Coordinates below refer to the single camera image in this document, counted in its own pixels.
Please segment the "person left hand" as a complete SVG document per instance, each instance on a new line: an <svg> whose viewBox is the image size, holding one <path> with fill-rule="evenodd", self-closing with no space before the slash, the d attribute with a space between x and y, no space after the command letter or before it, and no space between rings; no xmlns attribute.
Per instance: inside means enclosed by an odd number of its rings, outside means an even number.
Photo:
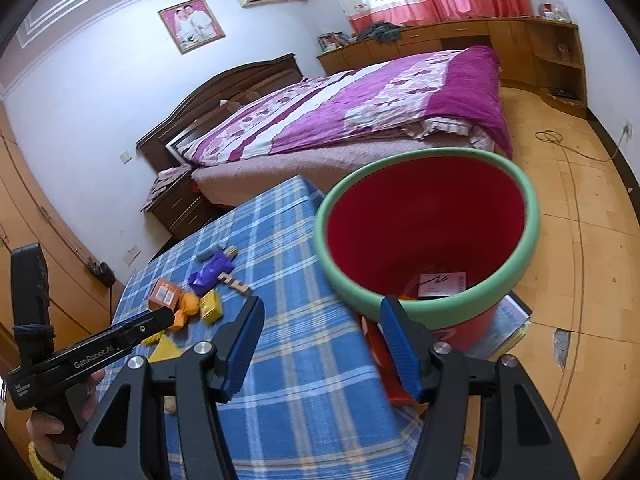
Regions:
<svg viewBox="0 0 640 480"><path fill-rule="evenodd" d="M96 411L96 386L103 382L104 377L105 370L98 370L88 379L88 396L81 409L81 417L85 422L88 422ZM63 423L49 413L35 410L26 422L26 429L39 457L51 467L66 471L68 459L61 453L62 448L52 440L53 436L64 431Z"/></svg>

